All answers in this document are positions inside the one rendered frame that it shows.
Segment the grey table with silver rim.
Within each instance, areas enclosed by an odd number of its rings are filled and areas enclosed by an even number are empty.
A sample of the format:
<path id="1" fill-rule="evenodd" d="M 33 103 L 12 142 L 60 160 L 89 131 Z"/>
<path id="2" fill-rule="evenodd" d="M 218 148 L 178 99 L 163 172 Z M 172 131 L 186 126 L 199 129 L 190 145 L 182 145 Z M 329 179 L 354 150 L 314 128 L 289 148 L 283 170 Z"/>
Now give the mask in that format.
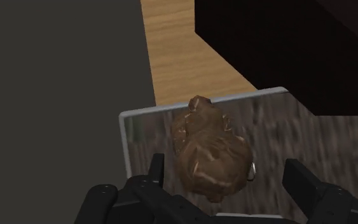
<path id="1" fill-rule="evenodd" d="M 219 204 L 186 193 L 174 169 L 170 127 L 187 105 L 178 103 L 122 112 L 119 116 L 127 176 L 147 173 L 155 153 L 165 155 L 164 189 L 185 196 L 207 214 L 279 214 L 306 218 L 282 186 L 284 162 L 296 158 L 319 179 L 358 198 L 358 116 L 315 116 L 282 87 L 217 97 L 212 101 L 253 151 L 256 177 Z"/>

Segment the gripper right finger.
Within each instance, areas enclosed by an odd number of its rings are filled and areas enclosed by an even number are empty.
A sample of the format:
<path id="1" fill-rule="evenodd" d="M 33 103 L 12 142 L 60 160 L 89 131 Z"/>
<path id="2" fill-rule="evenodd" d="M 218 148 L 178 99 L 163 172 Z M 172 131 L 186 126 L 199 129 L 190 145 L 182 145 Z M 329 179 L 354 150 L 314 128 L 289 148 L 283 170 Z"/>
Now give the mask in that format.
<path id="1" fill-rule="evenodd" d="M 286 159 L 282 185 L 307 217 L 306 224 L 358 224 L 358 198 L 321 181 L 299 160 Z"/>

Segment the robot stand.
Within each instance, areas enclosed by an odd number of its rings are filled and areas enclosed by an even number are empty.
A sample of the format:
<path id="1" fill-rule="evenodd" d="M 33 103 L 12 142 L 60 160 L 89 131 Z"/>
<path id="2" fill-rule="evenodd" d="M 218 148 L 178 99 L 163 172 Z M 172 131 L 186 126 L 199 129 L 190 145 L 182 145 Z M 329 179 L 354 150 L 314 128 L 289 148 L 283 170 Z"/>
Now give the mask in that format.
<path id="1" fill-rule="evenodd" d="M 258 89 L 358 115 L 358 0 L 194 0 L 195 32 Z"/>

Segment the brown animal figure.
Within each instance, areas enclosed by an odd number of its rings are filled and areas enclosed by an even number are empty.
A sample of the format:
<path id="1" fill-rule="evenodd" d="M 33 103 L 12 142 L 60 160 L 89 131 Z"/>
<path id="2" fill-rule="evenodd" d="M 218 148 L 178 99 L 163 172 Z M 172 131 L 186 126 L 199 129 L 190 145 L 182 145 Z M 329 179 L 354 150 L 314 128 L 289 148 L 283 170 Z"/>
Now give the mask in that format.
<path id="1" fill-rule="evenodd" d="M 183 188 L 211 203 L 243 189 L 256 175 L 249 143 L 210 99 L 196 95 L 171 125 L 176 171 Z"/>

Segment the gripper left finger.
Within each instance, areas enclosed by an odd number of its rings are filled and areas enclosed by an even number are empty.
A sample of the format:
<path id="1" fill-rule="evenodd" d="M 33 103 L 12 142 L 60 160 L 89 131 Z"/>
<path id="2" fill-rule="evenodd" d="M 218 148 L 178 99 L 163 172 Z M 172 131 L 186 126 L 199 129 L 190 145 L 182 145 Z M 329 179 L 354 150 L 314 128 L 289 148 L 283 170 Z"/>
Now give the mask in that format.
<path id="1" fill-rule="evenodd" d="M 163 189 L 165 156 L 155 153 L 146 175 L 132 176 L 118 190 L 89 189 L 74 224 L 220 224 L 181 195 Z"/>

